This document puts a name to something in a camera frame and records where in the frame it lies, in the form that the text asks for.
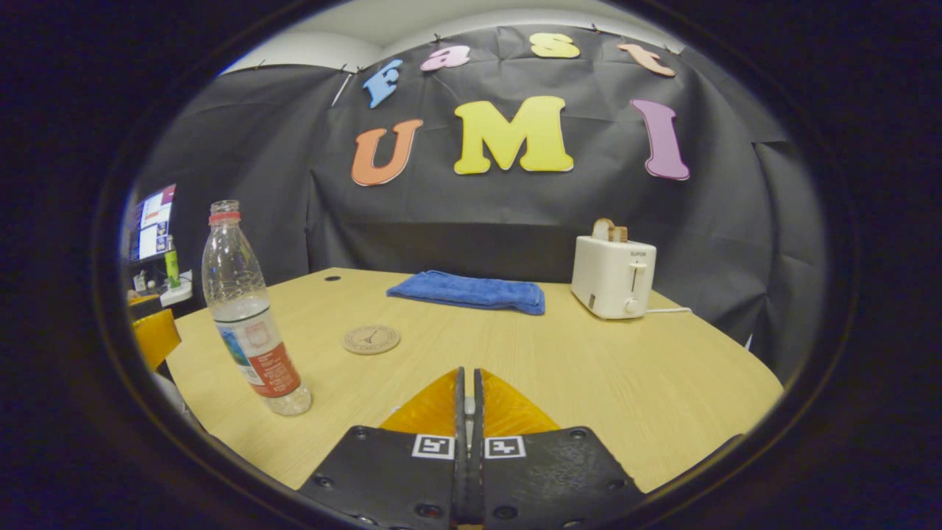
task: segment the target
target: bottle label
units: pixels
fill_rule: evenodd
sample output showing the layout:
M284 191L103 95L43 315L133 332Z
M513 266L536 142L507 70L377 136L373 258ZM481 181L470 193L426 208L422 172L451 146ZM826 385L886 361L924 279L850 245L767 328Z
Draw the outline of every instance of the bottle label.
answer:
M177 264L175 250L164 255L164 264L167 265L167 281L171 289L180 287L180 266Z
M259 395L282 397L300 385L268 307L236 322L215 322L235 364Z

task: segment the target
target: yellow letter m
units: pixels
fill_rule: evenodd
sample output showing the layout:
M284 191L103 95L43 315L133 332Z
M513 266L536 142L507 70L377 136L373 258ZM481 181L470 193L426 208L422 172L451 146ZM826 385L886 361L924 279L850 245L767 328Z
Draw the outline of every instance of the yellow letter m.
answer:
M455 173L478 174L491 168L484 157L484 143L497 165L508 170L524 140L527 152L520 157L520 167L527 171L564 172L573 169L573 158L562 145L560 111L562 98L533 96L524 100L513 121L508 123L489 101L465 103L455 108L455 116L464 122L462 157L455 162Z

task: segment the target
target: monitor screen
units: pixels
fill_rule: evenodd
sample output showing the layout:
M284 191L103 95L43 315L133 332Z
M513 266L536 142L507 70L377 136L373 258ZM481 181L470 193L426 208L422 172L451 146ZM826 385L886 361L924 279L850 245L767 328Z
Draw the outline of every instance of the monitor screen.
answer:
M171 206L175 191L176 184L171 184L149 195L131 211L128 259L132 263L167 252L167 235L170 233Z

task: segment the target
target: table surface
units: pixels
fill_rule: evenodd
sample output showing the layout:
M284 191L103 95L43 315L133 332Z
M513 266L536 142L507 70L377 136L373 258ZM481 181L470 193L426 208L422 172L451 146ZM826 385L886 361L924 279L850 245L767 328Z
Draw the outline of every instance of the table surface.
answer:
M338 275L337 281L325 277ZM691 313L602 321L568 284L539 284L546 313L393 298L408 274L328 269L268 289L288 353L314 393L294 418L268 411L242 378L208 310L177 319L173 378L203 426L297 489L354 424L378 426L442 374L483 368L561 427L590 427L638 487L655 489L751 429L782 386L757 358ZM677 307L652 293L650 308ZM377 356L343 348L350 329L383 324L401 343Z

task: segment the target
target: black cloth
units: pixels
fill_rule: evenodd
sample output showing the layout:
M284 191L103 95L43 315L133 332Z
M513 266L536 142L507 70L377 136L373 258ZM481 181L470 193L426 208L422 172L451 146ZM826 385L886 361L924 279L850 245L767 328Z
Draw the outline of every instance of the black cloth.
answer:
M533 33L562 33L578 58L539 58ZM619 43L660 55L675 77L639 65ZM463 44L470 61L422 72L436 49ZM363 84L392 59L397 89L376 108ZM817 330L827 278L820 201L783 127L723 69L610 34L558 25L472 31L417 46L351 75L277 66L220 76L154 150L144 192L176 182L171 232L181 270L199 271L209 204L242 201L243 227L269 284L327 267L568 282L576 236L608 217L655 245L655 290L745 343L783 381ZM455 174L457 106L490 101L508 120L530 96L565 100L567 173L530 173L517 160ZM676 112L690 179L654 177L632 99ZM375 128L376 166L392 155L393 125L423 120L408 165L373 187L350 177L355 139ZM181 233L183 227L190 233ZM199 290L194 274L194 285Z

